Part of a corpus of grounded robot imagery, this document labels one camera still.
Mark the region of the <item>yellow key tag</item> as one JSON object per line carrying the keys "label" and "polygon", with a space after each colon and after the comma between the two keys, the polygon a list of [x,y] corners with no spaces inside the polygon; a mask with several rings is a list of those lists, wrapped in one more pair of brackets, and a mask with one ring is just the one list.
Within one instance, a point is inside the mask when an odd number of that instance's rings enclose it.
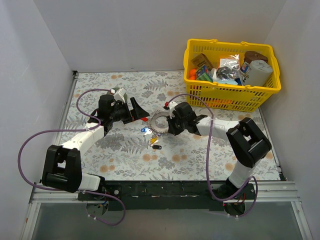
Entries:
{"label": "yellow key tag", "polygon": [[152,137],[150,140],[149,140],[149,145],[150,146],[153,146],[155,143],[158,142],[158,137]]}

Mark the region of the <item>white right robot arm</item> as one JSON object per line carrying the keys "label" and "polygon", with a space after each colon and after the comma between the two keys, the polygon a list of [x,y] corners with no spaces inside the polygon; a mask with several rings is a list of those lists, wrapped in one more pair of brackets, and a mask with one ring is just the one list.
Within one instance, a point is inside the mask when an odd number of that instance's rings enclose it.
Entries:
{"label": "white right robot arm", "polygon": [[243,184],[253,173],[261,159],[272,149],[272,145],[257,124],[249,117],[240,121],[213,119],[196,115],[187,102],[166,103],[169,110],[168,133],[176,136],[187,130],[198,136],[208,136],[229,141],[237,162],[231,175],[215,193],[237,199],[245,192]]}

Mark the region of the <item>red key tag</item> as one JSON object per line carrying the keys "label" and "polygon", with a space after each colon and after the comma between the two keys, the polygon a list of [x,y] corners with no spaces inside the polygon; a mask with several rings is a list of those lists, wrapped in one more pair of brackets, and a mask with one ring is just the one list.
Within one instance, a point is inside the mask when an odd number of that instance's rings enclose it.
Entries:
{"label": "red key tag", "polygon": [[143,117],[143,118],[141,118],[141,120],[142,120],[143,122],[148,122],[150,119],[151,119],[150,117]]}

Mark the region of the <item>metal ring disc key organizer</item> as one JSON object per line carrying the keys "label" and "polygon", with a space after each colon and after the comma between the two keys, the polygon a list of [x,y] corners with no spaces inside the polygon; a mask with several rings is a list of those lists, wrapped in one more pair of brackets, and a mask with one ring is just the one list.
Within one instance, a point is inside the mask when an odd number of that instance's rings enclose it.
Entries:
{"label": "metal ring disc key organizer", "polygon": [[156,110],[151,113],[147,121],[147,127],[156,134],[166,134],[169,130],[167,117],[169,113],[162,110]]}

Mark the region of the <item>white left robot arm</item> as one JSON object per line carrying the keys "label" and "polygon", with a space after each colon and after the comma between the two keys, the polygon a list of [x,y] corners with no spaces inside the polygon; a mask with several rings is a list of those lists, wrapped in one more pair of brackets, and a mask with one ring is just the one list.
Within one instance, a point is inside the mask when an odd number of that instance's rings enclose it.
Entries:
{"label": "white left robot arm", "polygon": [[92,112],[86,130],[76,134],[62,145],[51,145],[46,152],[42,173],[42,184],[47,187],[74,193],[89,191],[95,200],[106,196],[106,187],[98,175],[82,172],[82,157],[112,129],[113,123],[128,124],[149,117],[136,102],[130,98],[132,109],[123,97],[117,99],[111,94],[101,95],[98,108]]}

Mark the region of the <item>blue key tag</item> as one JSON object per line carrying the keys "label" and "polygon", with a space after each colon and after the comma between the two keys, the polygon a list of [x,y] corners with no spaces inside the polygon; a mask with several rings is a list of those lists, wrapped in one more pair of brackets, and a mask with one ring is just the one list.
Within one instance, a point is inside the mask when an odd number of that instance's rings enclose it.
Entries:
{"label": "blue key tag", "polygon": [[144,127],[140,130],[142,133],[145,133],[145,134],[150,134],[152,133],[152,130],[148,127]]}

